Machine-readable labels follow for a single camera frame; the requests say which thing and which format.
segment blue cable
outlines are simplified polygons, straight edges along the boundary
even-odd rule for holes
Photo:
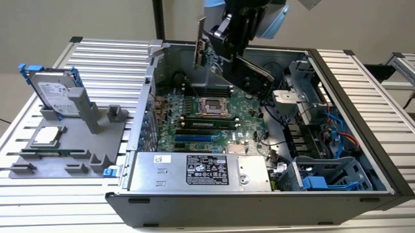
[[[344,132],[344,121],[337,118],[333,114],[328,113],[328,112],[322,112],[324,115],[328,115],[332,119],[334,119],[338,123],[340,123],[340,132],[342,133]],[[344,141],[342,141],[342,136],[340,135],[340,145],[338,145],[338,150],[337,150],[337,153],[333,157],[333,159],[338,159],[340,158],[340,155],[341,155],[341,152],[342,152],[342,144],[344,144]]]

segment motherboard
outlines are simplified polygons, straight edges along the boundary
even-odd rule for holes
[[[157,151],[269,154],[258,99],[232,86],[158,88],[156,113]]]

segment hard drive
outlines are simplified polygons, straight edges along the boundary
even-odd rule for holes
[[[19,73],[25,82],[33,87],[43,107],[53,110],[59,117],[79,117],[74,103],[67,99],[70,88],[83,87],[77,69],[23,67],[25,64],[19,64]]]

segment black pole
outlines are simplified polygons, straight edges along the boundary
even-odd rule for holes
[[[162,0],[153,0],[153,13],[154,13],[156,37],[158,40],[165,40]]]

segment cpu socket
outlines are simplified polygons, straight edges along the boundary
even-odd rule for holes
[[[206,117],[229,117],[226,99],[200,98],[197,115]]]

